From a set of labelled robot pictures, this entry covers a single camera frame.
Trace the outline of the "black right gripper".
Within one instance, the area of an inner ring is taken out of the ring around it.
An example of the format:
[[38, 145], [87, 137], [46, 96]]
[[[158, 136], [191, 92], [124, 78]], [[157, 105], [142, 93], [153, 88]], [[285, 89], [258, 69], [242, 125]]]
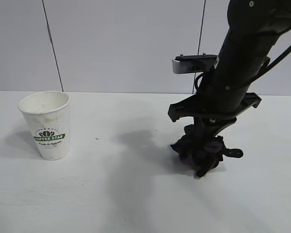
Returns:
[[[211, 87], [209, 90], [198, 90], [194, 95], [169, 106], [168, 116], [172, 122], [182, 117], [194, 118], [196, 156], [206, 156], [208, 153], [216, 158], [222, 158], [223, 155], [237, 158], [237, 149], [228, 149], [219, 133], [235, 124], [238, 115], [260, 104], [261, 98], [255, 93], [246, 93], [246, 90], [217, 90]], [[205, 145], [202, 119], [218, 120], [206, 125]]]

